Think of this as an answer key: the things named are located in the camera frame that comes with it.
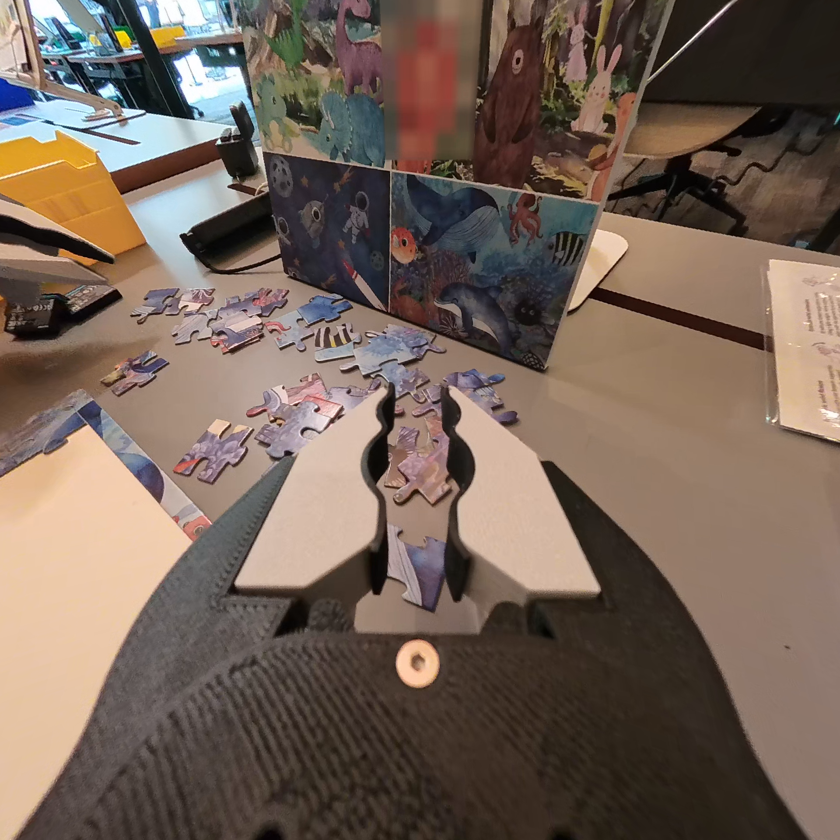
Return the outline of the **wooden frame stand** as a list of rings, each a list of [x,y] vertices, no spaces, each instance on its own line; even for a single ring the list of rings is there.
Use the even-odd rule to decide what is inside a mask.
[[[89,112],[86,112],[83,117],[83,121],[86,123],[94,123],[102,120],[124,123],[145,114],[143,110],[137,109],[126,111],[114,100],[100,97],[98,94],[78,91],[48,79],[45,62],[40,52],[36,34],[35,19],[32,15],[29,2],[16,1],[15,6],[23,31],[24,42],[26,43],[28,63],[28,71],[21,71],[17,75],[16,83],[19,86],[28,87],[31,90],[37,90],[45,95],[77,102],[85,106],[89,109]]]

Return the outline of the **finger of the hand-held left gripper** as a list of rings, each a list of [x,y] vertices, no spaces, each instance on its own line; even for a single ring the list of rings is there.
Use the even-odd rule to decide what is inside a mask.
[[[22,245],[48,256],[58,256],[63,250],[110,265],[115,262],[107,250],[5,195],[1,195],[1,242]]]
[[[2,258],[1,298],[8,305],[32,308],[38,304],[44,284],[108,286],[96,272],[64,258]]]

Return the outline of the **illustrated animal puzzle box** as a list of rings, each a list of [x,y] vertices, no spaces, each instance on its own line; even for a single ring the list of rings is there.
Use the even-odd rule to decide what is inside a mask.
[[[287,275],[545,370],[673,5],[242,2]]]

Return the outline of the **white flat base plate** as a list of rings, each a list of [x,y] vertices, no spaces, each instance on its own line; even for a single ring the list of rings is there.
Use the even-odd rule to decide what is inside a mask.
[[[596,229],[580,276],[570,295],[567,313],[574,312],[590,298],[625,256],[627,250],[628,242],[624,236],[601,228]]]

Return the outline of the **beige office chair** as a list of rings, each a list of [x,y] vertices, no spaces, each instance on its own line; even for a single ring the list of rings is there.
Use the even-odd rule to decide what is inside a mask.
[[[663,193],[655,220],[664,220],[667,211],[683,195],[691,196],[710,209],[728,217],[730,235],[747,230],[746,216],[725,197],[725,186],[692,169],[694,156],[717,152],[738,157],[740,148],[731,146],[734,138],[753,139],[776,131],[775,116],[766,108],[713,106],[686,103],[642,104],[632,132],[624,146],[625,157],[665,161],[658,175],[637,183],[613,188],[607,197],[617,202],[627,198]]]

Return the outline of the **blue striped jigsaw piece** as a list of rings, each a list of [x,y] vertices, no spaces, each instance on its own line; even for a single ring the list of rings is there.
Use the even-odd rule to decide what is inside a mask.
[[[404,601],[434,613],[445,583],[446,542],[426,537],[423,545],[417,546],[403,541],[401,532],[401,528],[387,525],[387,576],[404,584]]]

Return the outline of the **instruction sheet in plastic sleeve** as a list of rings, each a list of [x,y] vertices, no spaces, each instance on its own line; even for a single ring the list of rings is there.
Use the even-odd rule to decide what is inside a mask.
[[[839,442],[839,269],[771,259],[764,271],[771,345],[770,418]]]

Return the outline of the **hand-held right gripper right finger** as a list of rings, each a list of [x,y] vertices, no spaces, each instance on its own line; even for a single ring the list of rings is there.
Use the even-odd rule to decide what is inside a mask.
[[[600,606],[601,586],[540,457],[451,385],[441,407],[457,486],[445,579],[453,602],[473,613],[474,634],[498,608],[527,623],[538,607]]]

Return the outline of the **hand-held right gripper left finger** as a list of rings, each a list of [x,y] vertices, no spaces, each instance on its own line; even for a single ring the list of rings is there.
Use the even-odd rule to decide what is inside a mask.
[[[379,480],[389,467],[395,388],[368,396],[294,458],[234,580],[240,595],[306,607],[359,601],[385,586],[389,545]]]

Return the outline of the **cream puzzle frame tray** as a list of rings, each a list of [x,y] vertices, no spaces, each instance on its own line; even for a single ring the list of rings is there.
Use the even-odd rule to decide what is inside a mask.
[[[211,521],[82,390],[3,434],[1,468],[1,837],[15,838]]]

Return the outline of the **black battery charger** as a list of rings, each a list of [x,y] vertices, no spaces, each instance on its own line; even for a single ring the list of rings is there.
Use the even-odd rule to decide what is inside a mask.
[[[227,126],[216,142],[219,158],[228,175],[236,181],[243,181],[256,175],[259,169],[254,145],[255,125],[243,101],[229,106],[234,126]]]

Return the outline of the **black flat device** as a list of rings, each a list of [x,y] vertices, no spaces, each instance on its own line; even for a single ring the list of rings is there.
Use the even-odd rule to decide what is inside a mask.
[[[246,245],[274,229],[270,195],[263,192],[193,225],[180,239],[195,257],[210,256]]]

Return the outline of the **yellow plastic bin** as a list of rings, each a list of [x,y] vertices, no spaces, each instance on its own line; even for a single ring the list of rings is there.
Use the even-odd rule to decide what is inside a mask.
[[[3,134],[3,196],[114,256],[146,244],[96,150],[58,130],[50,140]]]

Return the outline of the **pile of puzzle pieces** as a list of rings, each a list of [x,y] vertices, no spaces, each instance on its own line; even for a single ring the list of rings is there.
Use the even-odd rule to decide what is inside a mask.
[[[249,440],[261,445],[274,462],[295,455],[370,394],[390,385],[395,399],[413,399],[412,415],[425,419],[427,441],[420,444],[418,427],[398,429],[387,456],[384,486],[395,490],[393,500],[397,504],[405,503],[416,492],[431,505],[436,504],[450,492],[445,467],[448,438],[440,420],[441,386],[410,363],[445,349],[436,345],[429,332],[392,323],[381,331],[367,332],[368,343],[363,344],[351,322],[337,321],[351,308],[337,295],[313,297],[282,318],[267,321],[273,310],[286,302],[287,294],[284,289],[260,289],[227,299],[223,308],[202,310],[213,301],[212,289],[158,289],[147,294],[144,306],[132,311],[137,323],[153,314],[183,311],[184,318],[172,331],[175,343],[208,340],[223,353],[256,344],[266,333],[274,335],[279,350],[294,347],[302,352],[309,340],[317,363],[340,361],[341,372],[357,371],[366,381],[365,385],[327,386],[316,372],[302,376],[297,384],[273,385],[263,391],[258,404],[245,411],[247,418],[263,419],[263,426],[254,429],[215,420],[180,457],[172,472],[213,484],[227,467],[237,466],[247,455]]]

